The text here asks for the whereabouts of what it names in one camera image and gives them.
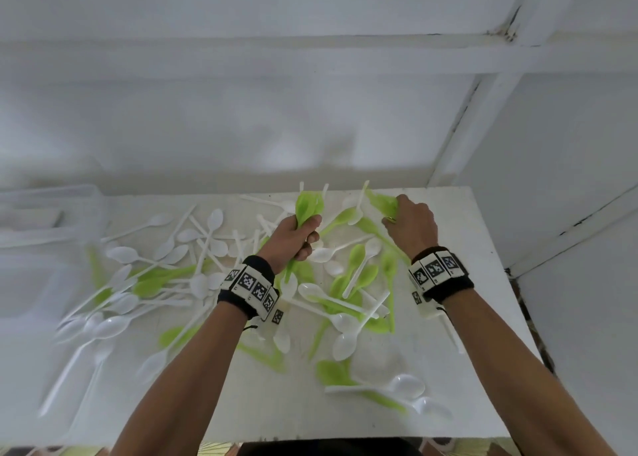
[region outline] white table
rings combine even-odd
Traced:
[[[415,202],[426,202],[439,225],[440,243],[459,255],[469,269],[477,290],[504,318],[525,344],[537,354],[522,313],[506,279],[487,228],[469,188],[408,188],[380,192],[407,194]],[[337,211],[348,192],[330,192],[326,204],[329,216]],[[273,194],[273,199],[295,194]],[[148,219],[152,214],[171,212],[179,217],[197,203],[195,213],[203,222],[220,207],[225,223],[220,232],[233,227],[251,236],[258,227],[255,213],[274,220],[281,210],[240,200],[236,195],[136,195],[110,198],[112,223],[109,233],[120,232]],[[364,213],[380,221],[369,205]],[[150,257],[153,248],[170,233],[168,227],[144,229],[122,239]],[[337,231],[329,234],[339,235]],[[113,270],[115,265],[108,265]],[[488,400],[467,355],[459,355],[438,320],[419,316],[410,296],[411,285],[399,266],[395,282],[396,334],[374,339],[383,347],[398,347],[409,369],[426,381],[429,393],[454,413],[451,423],[419,416],[402,415],[358,396],[326,396],[314,375],[314,363],[329,358],[336,332],[324,337],[315,359],[307,352],[320,324],[318,317],[294,308],[290,317],[293,346],[286,355],[287,372],[277,374],[237,351],[219,399],[206,441],[257,441],[326,437],[382,436],[506,436],[507,431]],[[147,385],[134,379],[140,363],[157,351],[157,337],[167,328],[189,319],[188,309],[162,308],[141,317],[122,334],[113,355],[104,366],[96,391],[89,400],[82,421],[71,434],[69,444],[112,445]],[[59,372],[75,346],[54,347],[42,335],[7,338],[0,344],[3,375],[0,384],[0,443],[52,444],[65,435],[79,402],[78,393],[91,375],[91,349],[86,350],[64,385],[51,411],[35,416],[42,394]]]

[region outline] plastic container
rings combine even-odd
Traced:
[[[60,241],[99,242],[108,223],[107,202],[94,185],[74,185],[0,193],[4,211],[58,208],[55,227],[28,231],[0,231],[0,248]]]
[[[52,255],[0,254],[0,333],[54,330],[83,271]]]

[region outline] person's left hand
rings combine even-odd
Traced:
[[[297,229],[297,218],[292,215],[279,223],[277,229],[257,253],[264,258],[275,274],[279,274],[291,259],[304,261],[313,249],[310,243],[319,241],[319,233],[315,231],[321,224],[319,214],[309,218]]]

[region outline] person's right hand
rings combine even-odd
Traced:
[[[421,251],[438,246],[438,227],[427,204],[415,204],[405,194],[398,195],[397,200],[396,223],[388,218],[382,222],[399,249],[411,260]]]

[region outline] person's right arm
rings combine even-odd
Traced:
[[[438,245],[425,204],[400,195],[388,234],[410,259]],[[473,289],[443,300],[490,401],[526,456],[613,456],[616,453],[561,383]]]

